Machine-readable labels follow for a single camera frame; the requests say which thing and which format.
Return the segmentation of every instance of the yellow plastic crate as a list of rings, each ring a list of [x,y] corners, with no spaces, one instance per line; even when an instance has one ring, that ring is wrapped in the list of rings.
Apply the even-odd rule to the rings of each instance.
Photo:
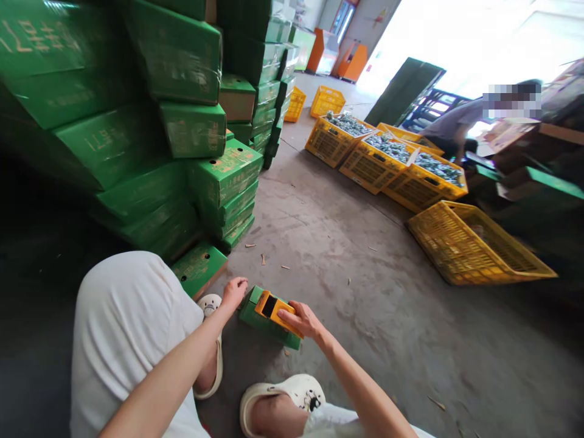
[[[310,107],[312,117],[321,117],[332,111],[339,114],[345,106],[345,98],[340,91],[321,85]]]
[[[290,94],[290,106],[288,111],[284,116],[284,121],[296,123],[300,119],[300,114],[302,113],[302,107],[304,106],[304,101],[306,100],[306,94],[304,94],[298,87],[294,87],[292,94]]]
[[[368,123],[359,122],[369,129],[375,131],[375,127]],[[335,169],[341,161],[353,150],[359,140],[370,135],[371,132],[362,136],[353,137],[347,131],[340,129],[329,122],[325,116],[320,117],[304,148],[323,160],[330,167]]]
[[[444,151],[428,140],[426,137],[419,134],[411,133],[401,128],[396,128],[386,123],[379,123],[377,129],[382,132],[391,133],[395,138],[405,141],[407,144],[414,143],[416,147],[420,147],[422,152],[432,153],[434,155],[442,156]]]
[[[386,133],[377,131],[359,141],[355,149],[349,154],[339,171],[355,181],[364,189],[378,194],[407,167],[405,163],[371,146],[366,140],[371,136],[381,136]],[[406,145],[410,154],[414,154],[415,147]]]
[[[427,146],[420,144],[418,142],[413,142],[413,141],[409,141],[406,139],[400,139],[400,140],[403,141],[405,144],[408,144],[408,145],[416,147],[416,148],[420,148],[422,150],[422,152],[427,152],[427,153],[431,153],[433,155],[438,155],[438,156],[444,155],[444,151],[442,149],[440,149],[438,146],[436,146],[434,143],[432,143],[426,137],[422,137],[422,138],[423,138],[424,143]]]
[[[450,284],[499,285],[557,277],[477,207],[441,201],[412,217],[408,226]]]
[[[462,172],[459,180],[462,187],[458,187],[433,174],[429,170],[418,166],[414,162],[417,153],[414,155],[408,161],[408,168],[399,174],[397,178],[390,181],[387,187],[381,190],[394,201],[414,213],[419,213],[436,204],[438,201],[454,201],[468,193],[467,181],[464,177],[462,167],[434,155],[434,158],[438,161]]]
[[[404,139],[407,141],[413,141],[414,143],[417,143],[423,138],[423,136],[419,134],[411,133],[410,131],[406,131],[401,128],[396,128],[386,123],[380,123],[379,125],[377,125],[377,129],[383,132],[390,132],[397,138]]]

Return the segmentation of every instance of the person's arm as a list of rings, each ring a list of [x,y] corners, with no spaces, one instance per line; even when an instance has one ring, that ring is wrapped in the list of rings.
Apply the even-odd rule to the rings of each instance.
[[[454,159],[454,164],[462,165],[462,158],[464,157],[464,144],[467,141],[467,134],[470,125],[465,123],[459,123],[456,132],[454,133],[454,142],[458,145],[458,151],[456,153],[456,158]]]
[[[221,305],[140,382],[102,430],[102,437],[161,437],[243,299],[246,278],[231,280]]]
[[[289,304],[296,310],[296,315],[280,310],[278,316],[316,341],[353,402],[367,436],[417,438],[388,395],[324,328],[310,307],[296,301]]]

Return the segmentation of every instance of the person's hand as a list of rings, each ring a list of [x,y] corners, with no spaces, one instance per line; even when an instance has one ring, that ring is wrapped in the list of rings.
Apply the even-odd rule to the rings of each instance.
[[[278,316],[285,322],[298,329],[308,338],[317,338],[325,332],[323,324],[318,320],[314,312],[310,310],[310,307],[298,301],[289,301],[288,304],[296,310],[296,314],[292,315],[289,311],[279,310]]]
[[[221,305],[227,305],[233,310],[242,302],[245,290],[248,288],[248,280],[245,277],[235,277],[223,290]]]

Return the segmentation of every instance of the gray shirt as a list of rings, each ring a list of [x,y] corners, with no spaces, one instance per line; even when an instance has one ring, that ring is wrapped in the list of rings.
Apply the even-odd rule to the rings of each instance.
[[[452,140],[459,124],[472,126],[482,118],[482,98],[480,98],[465,103],[438,117],[434,123],[420,132],[420,134],[426,137],[433,136]]]

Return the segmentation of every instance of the white slipper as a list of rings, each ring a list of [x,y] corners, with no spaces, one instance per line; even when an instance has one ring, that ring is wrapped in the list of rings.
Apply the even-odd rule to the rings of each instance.
[[[205,318],[208,318],[213,314],[215,310],[221,305],[221,297],[216,294],[205,295],[198,302],[198,306],[203,309],[203,314]],[[217,375],[213,386],[205,394],[197,394],[193,388],[193,393],[197,400],[205,400],[211,395],[217,392],[219,385],[221,384],[221,379],[223,378],[223,352],[221,351],[221,334],[217,338]]]
[[[239,408],[239,420],[247,438],[263,438],[251,431],[251,412],[260,397],[288,394],[300,409],[312,412],[326,402],[321,385],[308,374],[296,374],[278,384],[256,383],[243,394]]]

